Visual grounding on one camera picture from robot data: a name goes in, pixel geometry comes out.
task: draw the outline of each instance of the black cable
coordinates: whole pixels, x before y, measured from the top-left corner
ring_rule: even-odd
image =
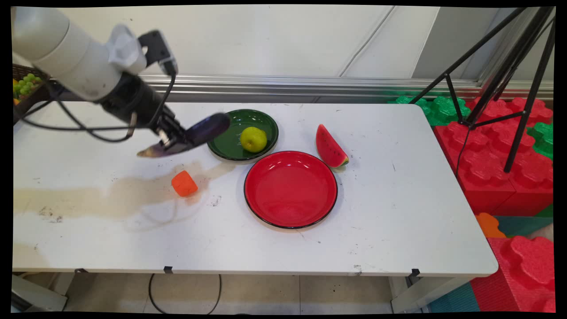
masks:
[[[61,95],[61,93],[63,93],[63,91],[65,91],[65,89],[60,89],[59,92],[57,93],[57,95]],[[35,112],[37,112],[37,111],[41,110],[42,108],[46,107],[49,103],[51,103],[51,102],[53,102],[53,101],[54,101],[54,97],[53,97],[53,96],[50,96],[49,99],[48,99],[47,101],[45,101],[42,105],[40,105],[40,106],[38,106],[38,107],[36,107],[36,108],[34,108],[34,109],[32,109],[32,110],[27,111],[27,112],[23,115],[23,117],[27,117],[27,116],[30,116],[30,115],[34,114]]]
[[[156,112],[154,113],[152,120],[155,120],[155,118],[157,116],[159,116],[159,111],[163,109],[163,105],[165,104],[165,101],[166,101],[167,97],[169,96],[171,89],[174,86],[174,83],[175,83],[175,75],[172,75],[170,85],[167,87],[167,90],[163,95],[163,99],[160,102],[160,105],[158,106]],[[54,126],[35,123],[35,122],[32,122],[32,121],[26,119],[25,116],[16,108],[16,104],[13,104],[13,106],[14,106],[14,114],[20,120],[22,120],[24,123],[27,123],[31,126],[35,126],[35,127],[39,127],[39,128],[51,129],[51,130],[54,130],[54,131],[112,131],[112,130],[117,130],[117,129],[150,128],[148,125],[130,125],[130,126],[118,126],[118,127],[87,127],[87,128],[54,127]]]
[[[528,49],[527,52],[529,52],[529,51],[531,50],[531,48],[534,47],[534,44],[539,40],[539,38],[541,37],[541,35],[543,34],[543,32],[545,32],[545,30],[546,30],[546,29],[551,25],[551,23],[554,22],[554,21],[555,21],[555,16],[553,16],[553,18],[543,27],[543,29],[541,29],[541,31],[539,32],[538,36],[536,37],[536,39],[534,40],[534,42],[532,42],[532,44],[530,45],[530,48]],[[516,69],[518,68],[518,65],[516,65],[515,68],[514,68],[514,70],[511,71],[512,74],[516,71]],[[466,144],[467,144],[468,135],[469,135],[469,133],[471,133],[471,129],[472,129],[472,127],[475,125],[475,122],[471,123],[471,125],[468,127],[467,137],[465,137],[465,139],[464,139],[463,148],[461,148],[461,151],[460,151],[460,153],[459,153],[459,157],[457,158],[457,167],[456,167],[456,169],[455,169],[455,177],[457,177],[457,178],[459,178],[459,163],[460,163],[460,157],[461,157],[461,155],[463,154],[464,147],[465,147]]]
[[[59,98],[59,95],[54,95],[53,92],[53,88],[51,87],[51,84],[49,83],[49,81],[45,82],[45,85],[47,86],[47,90],[49,91],[50,95],[52,97],[55,98],[55,101],[57,102],[57,104],[59,104],[59,106],[63,109],[63,112],[65,112],[65,114],[67,114],[67,116],[73,120],[73,122],[75,122],[76,125],[78,125],[80,128],[84,128],[87,133],[94,137],[97,138],[99,140],[105,141],[105,142],[110,142],[110,143],[118,143],[118,142],[123,142],[129,138],[132,137],[132,135],[134,134],[133,130],[128,130],[128,132],[126,133],[126,136],[121,137],[121,138],[117,138],[117,139],[111,139],[111,138],[107,138],[101,135],[96,134],[95,132],[93,132],[92,130],[87,129],[87,127],[84,126],[84,124],[79,121],[63,104],[63,102],[61,102],[61,99]]]
[[[467,131],[467,137],[464,138],[464,143],[463,143],[463,148],[461,148],[461,151],[459,153],[459,157],[457,158],[457,167],[455,169],[455,177],[459,178],[459,162],[460,162],[460,156],[463,154],[464,151],[464,147],[467,144],[467,140],[468,140],[468,134],[471,133],[471,129],[472,129],[473,124],[471,124],[471,126],[468,127],[468,131]]]
[[[148,294],[148,296],[150,296],[151,304],[154,305],[155,309],[157,309],[159,312],[161,312],[161,313],[163,313],[163,314],[167,314],[167,312],[161,310],[161,309],[158,307],[158,305],[155,304],[154,298],[153,298],[152,295],[151,295],[151,282],[154,280],[154,275],[155,275],[155,274],[151,274],[150,283],[147,285],[147,294]],[[214,304],[214,307],[211,309],[211,311],[209,311],[209,313],[207,313],[207,314],[211,314],[211,313],[217,308],[218,302],[219,302],[219,300],[221,299],[221,292],[222,292],[222,277],[221,277],[221,275],[219,274],[219,275],[218,275],[218,297],[217,297],[217,302]]]

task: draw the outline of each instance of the red foam block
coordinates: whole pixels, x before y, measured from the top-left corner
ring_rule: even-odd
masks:
[[[456,122],[433,130],[453,172],[467,131],[467,127]],[[491,153],[488,142],[488,137],[480,130],[472,130],[459,164],[457,180],[475,214],[492,213],[515,193],[503,173],[503,164]]]
[[[507,106],[513,113],[521,112],[526,106],[526,99],[514,98],[511,102],[507,103]],[[533,127],[538,122],[543,122],[546,124],[551,124],[551,117],[553,116],[553,111],[545,107],[545,103],[542,100],[535,99],[534,105],[530,112],[530,117],[528,118],[528,127]],[[514,122],[519,122],[520,117],[515,117],[512,119]]]
[[[480,311],[555,312],[553,242],[522,236],[487,240],[499,268],[471,281]]]
[[[512,148],[516,131],[518,130],[518,122],[505,120],[482,126],[480,127],[480,130],[489,137],[489,147],[492,153],[501,159],[506,160],[510,153],[510,149]],[[517,153],[522,154],[533,151],[532,147],[534,143],[535,138],[528,135],[527,130],[525,129],[522,138],[520,139],[520,145]]]
[[[473,108],[479,102],[479,100],[480,97],[475,98],[474,100],[465,103],[465,106],[470,108],[472,111]],[[477,123],[492,120],[497,117],[505,116],[512,113],[513,113],[512,110],[508,108],[508,106],[506,106],[506,102],[504,100],[502,99],[499,99],[498,101],[490,100],[486,105],[486,107],[484,108],[483,113],[480,115],[480,118],[478,119]]]
[[[553,162],[533,149],[516,155],[509,181],[516,192],[492,215],[535,216],[553,203]]]

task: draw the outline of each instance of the tiled floor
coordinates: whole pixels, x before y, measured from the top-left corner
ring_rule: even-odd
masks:
[[[149,274],[76,274],[65,311],[157,313]],[[218,275],[154,276],[152,296],[168,313],[207,313]],[[392,313],[387,277],[222,275],[213,314]]]

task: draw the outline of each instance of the black tripod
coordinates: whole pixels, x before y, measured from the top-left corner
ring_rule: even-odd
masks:
[[[459,104],[457,103],[457,97],[455,94],[455,89],[453,88],[453,84],[451,82],[450,73],[455,70],[460,64],[462,64],[466,59],[468,59],[473,53],[475,53],[480,47],[482,47],[488,40],[490,40],[495,34],[497,34],[500,30],[502,30],[510,21],[514,20],[516,16],[518,16],[522,11],[524,11],[525,7],[520,7],[514,10],[506,19],[504,19],[499,25],[497,25],[494,29],[492,29],[487,35],[485,35],[477,44],[475,44],[469,51],[467,51],[461,58],[459,58],[455,63],[453,63],[447,70],[445,70],[439,77],[437,77],[429,86],[427,86],[421,93],[419,93],[415,98],[413,98],[409,103],[414,104],[420,98],[422,98],[427,92],[429,92],[435,85],[439,84],[443,79],[447,81],[447,86],[449,87],[449,92],[451,94],[451,98],[453,99],[453,104],[455,105],[455,110],[458,117],[458,123],[463,124],[469,127],[468,133],[472,129],[475,129],[482,125],[492,124],[499,121],[504,121],[507,119],[511,119],[516,116],[521,116],[518,130],[516,131],[516,135],[514,136],[514,142],[512,143],[512,147],[510,149],[510,153],[508,154],[508,159],[506,160],[506,165],[504,166],[504,172],[509,173],[510,169],[512,168],[512,164],[514,163],[514,158],[516,156],[516,152],[518,151],[518,146],[520,144],[520,140],[522,139],[522,135],[524,130],[526,129],[526,124],[528,122],[528,118],[530,117],[530,112],[532,106],[534,104],[535,95],[538,92],[539,85],[541,84],[541,79],[543,78],[543,73],[545,71],[545,67],[549,61],[549,57],[551,56],[551,51],[555,44],[555,17],[553,17],[551,25],[551,30],[549,32],[549,36],[547,37],[547,42],[545,44],[545,48],[543,53],[541,54],[541,59],[539,61],[538,68],[535,73],[534,81],[530,88],[530,93],[528,94],[528,98],[526,100],[526,105],[524,110],[521,112],[517,112],[514,114],[501,116],[496,119],[484,121],[477,123],[476,121],[479,119],[480,115],[484,111],[486,105],[491,98],[495,101],[498,100],[506,85],[509,83],[512,75],[526,57],[530,49],[534,46],[536,41],[539,39],[543,31],[549,26],[549,23],[544,26],[545,21],[551,15],[554,7],[540,7],[537,13],[534,15],[526,29],[523,31],[522,35],[518,39],[518,41],[514,44],[514,47],[510,51],[510,53],[506,56],[500,68],[496,71],[496,74],[493,76],[492,80],[486,87],[486,90],[480,97],[479,102],[476,104],[474,109],[472,110],[471,114],[466,118],[463,119],[463,115],[461,114]],[[468,139],[465,138],[463,144],[463,150],[467,143]],[[459,161],[457,161],[457,168],[456,172],[458,173],[459,170]]]

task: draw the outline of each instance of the plate rim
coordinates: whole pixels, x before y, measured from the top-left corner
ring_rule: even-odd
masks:
[[[258,113],[262,113],[262,114],[264,114],[265,116],[267,116],[268,118],[270,118],[270,120],[272,120],[272,122],[274,123],[274,126],[276,127],[276,135],[275,135],[275,137],[274,137],[274,141],[273,141],[270,145],[267,145],[266,148],[265,148],[264,150],[262,150],[261,152],[256,153],[254,156],[250,156],[250,157],[246,157],[246,158],[238,158],[238,159],[237,159],[237,158],[234,158],[234,157],[228,157],[228,156],[225,156],[225,155],[223,155],[223,154],[219,154],[219,153],[217,153],[217,152],[211,147],[211,142],[212,142],[212,141],[209,141],[209,142],[207,142],[207,146],[209,147],[209,149],[211,150],[211,152],[213,152],[216,156],[221,157],[221,158],[224,158],[224,159],[227,159],[227,160],[229,160],[229,161],[241,162],[241,161],[248,161],[248,160],[252,160],[252,159],[254,159],[254,158],[260,157],[260,156],[266,154],[267,152],[269,152],[271,149],[273,149],[274,146],[276,145],[276,142],[278,141],[279,136],[280,136],[280,128],[278,127],[278,124],[276,123],[276,120],[274,120],[273,117],[271,117],[269,114],[267,114],[267,113],[265,113],[265,112],[258,111],[258,110],[253,110],[253,109],[251,109],[251,108],[239,108],[238,110],[232,110],[232,111],[226,112],[225,114],[230,114],[230,113],[232,113],[232,112],[238,112],[238,111],[253,111],[253,112],[258,112]]]
[[[272,156],[272,155],[277,154],[277,153],[283,153],[283,152],[302,153],[302,154],[306,154],[306,155],[309,155],[309,156],[313,156],[313,157],[316,158],[319,162],[321,162],[321,163],[329,170],[329,172],[331,172],[331,176],[333,176],[333,180],[335,181],[336,191],[335,191],[335,200],[333,201],[333,205],[329,208],[329,210],[328,210],[320,219],[318,219],[318,220],[316,220],[316,221],[314,221],[314,222],[312,222],[312,223],[310,223],[310,224],[304,225],[304,226],[282,226],[282,225],[277,225],[277,224],[274,224],[274,223],[272,223],[272,222],[269,222],[269,221],[263,219],[262,217],[260,217],[260,216],[254,211],[254,209],[252,209],[252,207],[250,207],[250,203],[248,202],[248,197],[246,197],[246,181],[248,180],[248,175],[250,175],[250,172],[252,171],[252,169],[254,168],[254,166],[256,166],[256,164],[258,164],[258,163],[259,163],[260,161],[262,161],[264,158],[267,158],[267,157]],[[272,153],[272,154],[270,154],[270,155],[268,155],[268,156],[266,156],[266,157],[264,157],[264,158],[262,158],[261,160],[257,161],[256,163],[254,163],[254,165],[252,165],[252,167],[250,167],[250,169],[249,169],[248,172],[246,173],[246,178],[244,179],[244,185],[242,186],[242,189],[243,189],[243,192],[244,192],[244,200],[246,201],[246,205],[248,205],[248,208],[250,208],[250,210],[252,211],[252,213],[254,213],[254,215],[256,215],[256,217],[258,217],[261,221],[263,221],[263,222],[265,222],[265,223],[267,223],[267,224],[269,224],[269,225],[278,227],[278,228],[283,228],[283,229],[300,229],[300,228],[305,228],[305,227],[313,226],[313,225],[319,223],[320,221],[324,220],[324,219],[331,213],[331,211],[332,211],[333,208],[335,207],[335,204],[337,203],[337,198],[338,198],[338,184],[337,184],[337,178],[335,177],[335,174],[333,173],[333,171],[331,170],[331,168],[330,168],[327,164],[325,164],[325,162],[323,162],[320,158],[317,158],[317,156],[311,155],[311,154],[306,153],[306,152],[301,152],[301,151],[298,151],[298,150],[280,150],[279,152],[274,152],[274,153]]]

